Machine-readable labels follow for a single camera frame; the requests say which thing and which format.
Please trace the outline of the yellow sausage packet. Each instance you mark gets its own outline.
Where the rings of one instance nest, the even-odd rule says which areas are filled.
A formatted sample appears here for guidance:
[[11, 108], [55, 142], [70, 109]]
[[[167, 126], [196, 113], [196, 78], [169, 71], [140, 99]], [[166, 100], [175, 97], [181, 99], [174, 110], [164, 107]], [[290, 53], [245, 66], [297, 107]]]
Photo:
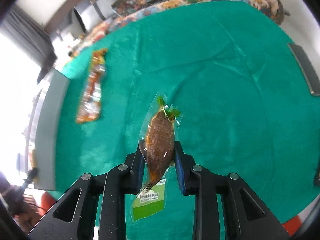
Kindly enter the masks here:
[[78, 124], [92, 122], [101, 112], [101, 82], [106, 75], [105, 55], [107, 48], [93, 51], [88, 76], [80, 97], [75, 121]]

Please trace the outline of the brown drumstick vacuum packet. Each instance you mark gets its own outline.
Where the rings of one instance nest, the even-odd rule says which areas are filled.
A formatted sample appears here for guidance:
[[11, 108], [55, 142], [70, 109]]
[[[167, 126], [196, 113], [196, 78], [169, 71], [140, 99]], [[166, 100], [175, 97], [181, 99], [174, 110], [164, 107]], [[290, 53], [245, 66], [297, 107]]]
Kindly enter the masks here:
[[148, 218], [165, 208], [167, 178], [175, 166], [175, 142], [183, 113], [167, 104], [157, 92], [142, 123], [138, 146], [145, 161], [142, 187], [131, 206], [133, 222]]

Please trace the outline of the dark remote control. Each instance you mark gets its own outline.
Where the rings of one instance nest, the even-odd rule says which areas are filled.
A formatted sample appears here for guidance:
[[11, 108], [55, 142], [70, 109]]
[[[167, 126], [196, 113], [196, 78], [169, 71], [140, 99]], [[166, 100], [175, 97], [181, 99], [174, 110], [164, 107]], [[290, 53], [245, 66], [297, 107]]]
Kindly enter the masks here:
[[297, 45], [295, 43], [288, 43], [287, 46], [289, 47], [289, 50], [295, 57], [300, 67], [300, 70], [304, 75], [304, 78], [306, 80], [310, 93], [313, 96], [319, 96], [319, 89], [320, 89], [319, 77], [311, 61], [309, 60], [305, 50], [303, 49], [302, 46]]

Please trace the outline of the green tablecloth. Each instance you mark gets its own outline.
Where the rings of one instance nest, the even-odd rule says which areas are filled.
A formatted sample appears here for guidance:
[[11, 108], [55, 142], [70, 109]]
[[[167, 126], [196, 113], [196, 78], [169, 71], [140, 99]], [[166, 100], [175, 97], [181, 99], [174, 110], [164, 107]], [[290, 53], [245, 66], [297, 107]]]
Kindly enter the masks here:
[[[123, 163], [163, 92], [183, 113], [184, 152], [215, 174], [236, 172], [288, 221], [319, 195], [319, 97], [310, 94], [291, 41], [243, 2], [151, 9], [126, 20], [62, 69], [70, 84], [56, 139], [56, 189]], [[92, 53], [103, 48], [100, 116], [78, 124]]]

